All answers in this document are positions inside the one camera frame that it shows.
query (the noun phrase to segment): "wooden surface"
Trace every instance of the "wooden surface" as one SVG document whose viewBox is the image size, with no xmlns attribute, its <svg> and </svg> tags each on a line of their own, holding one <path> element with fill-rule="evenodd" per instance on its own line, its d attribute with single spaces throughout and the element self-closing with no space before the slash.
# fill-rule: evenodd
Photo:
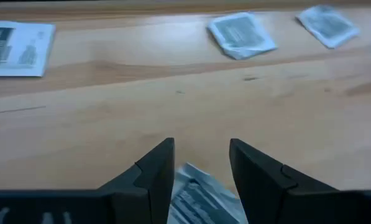
<svg viewBox="0 0 371 224">
<path fill-rule="evenodd" d="M 371 6 L 339 8 L 361 35 L 336 50 L 295 22 L 299 9 L 257 12 L 278 49 L 243 61 L 206 32 L 224 8 L 0 13 L 58 29 L 43 78 L 0 78 L 0 189 L 98 187 L 170 136 L 178 166 L 231 190 L 230 138 L 339 189 L 371 188 Z"/>
</svg>

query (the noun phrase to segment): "wooden table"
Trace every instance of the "wooden table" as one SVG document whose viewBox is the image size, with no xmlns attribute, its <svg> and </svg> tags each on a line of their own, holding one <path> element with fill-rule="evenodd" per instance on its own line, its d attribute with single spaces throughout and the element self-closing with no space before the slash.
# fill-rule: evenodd
<svg viewBox="0 0 371 224">
<path fill-rule="evenodd" d="M 302 7 L 256 12 L 278 49 L 235 61 L 206 24 L 242 4 L 66 4 L 0 4 L 0 19 L 57 25 L 43 78 L 0 78 L 0 189 L 98 187 L 170 136 L 177 166 L 231 190 L 230 138 L 339 189 L 371 188 L 371 5 L 338 6 L 361 35 L 336 50 L 295 22 Z"/>
</svg>

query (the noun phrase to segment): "wood grain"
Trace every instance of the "wood grain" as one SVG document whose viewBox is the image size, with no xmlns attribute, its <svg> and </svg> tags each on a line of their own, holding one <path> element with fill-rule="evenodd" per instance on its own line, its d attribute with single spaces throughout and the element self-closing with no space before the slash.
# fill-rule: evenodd
<svg viewBox="0 0 371 224">
<path fill-rule="evenodd" d="M 339 8 L 361 35 L 336 50 L 294 21 L 297 9 L 257 12 L 278 49 L 243 61 L 206 31 L 226 7 L 25 9 L 0 18 L 58 30 L 43 78 L 0 78 L 0 189 L 98 187 L 170 136 L 178 166 L 231 190 L 230 138 L 339 189 L 371 188 L 371 6 Z"/>
</svg>

